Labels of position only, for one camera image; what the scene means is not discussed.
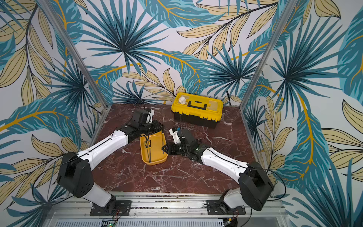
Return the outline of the yellow plastic storage tray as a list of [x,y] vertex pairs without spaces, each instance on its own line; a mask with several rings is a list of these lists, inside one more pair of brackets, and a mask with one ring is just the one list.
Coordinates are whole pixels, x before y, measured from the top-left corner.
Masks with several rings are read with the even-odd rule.
[[161,135],[162,131],[148,136],[149,140],[151,141],[151,146],[150,146],[151,163],[149,163],[148,161],[147,152],[144,145],[144,142],[146,140],[144,137],[145,135],[140,136],[140,149],[141,149],[142,161],[149,166],[161,164],[167,160],[168,155],[165,152],[163,155],[161,151],[161,144],[162,144]]

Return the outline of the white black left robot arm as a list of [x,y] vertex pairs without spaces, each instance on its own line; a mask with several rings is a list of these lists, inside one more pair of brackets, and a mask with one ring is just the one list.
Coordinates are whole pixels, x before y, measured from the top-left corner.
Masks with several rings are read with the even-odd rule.
[[83,198],[106,210],[114,211],[116,198],[94,182],[92,171],[116,150],[142,135],[161,131],[164,126],[153,119],[154,110],[135,110],[131,120],[117,127],[111,135],[97,144],[62,157],[57,184],[77,198]]

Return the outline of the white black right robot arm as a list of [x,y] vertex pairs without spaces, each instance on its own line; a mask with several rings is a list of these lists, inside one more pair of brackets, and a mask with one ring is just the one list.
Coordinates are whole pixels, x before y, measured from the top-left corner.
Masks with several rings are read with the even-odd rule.
[[274,185],[258,162],[247,163],[228,157],[194,138],[188,129],[174,127],[169,133],[174,141],[162,147],[165,153],[185,156],[193,162],[212,167],[238,183],[238,188],[228,190],[220,197],[222,209],[230,211],[247,205],[255,211],[262,210]]

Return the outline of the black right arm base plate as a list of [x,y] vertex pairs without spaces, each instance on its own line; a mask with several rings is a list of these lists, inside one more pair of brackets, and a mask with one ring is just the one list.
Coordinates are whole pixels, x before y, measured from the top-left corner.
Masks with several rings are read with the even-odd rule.
[[223,201],[220,200],[207,200],[203,207],[207,209],[208,215],[245,215],[245,208],[238,206],[236,208],[229,208]]

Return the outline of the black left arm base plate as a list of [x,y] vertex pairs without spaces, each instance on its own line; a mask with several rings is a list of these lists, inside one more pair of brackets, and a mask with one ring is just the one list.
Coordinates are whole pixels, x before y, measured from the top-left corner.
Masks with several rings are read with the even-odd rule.
[[92,203],[90,216],[128,216],[130,213],[132,201],[110,201],[105,207]]

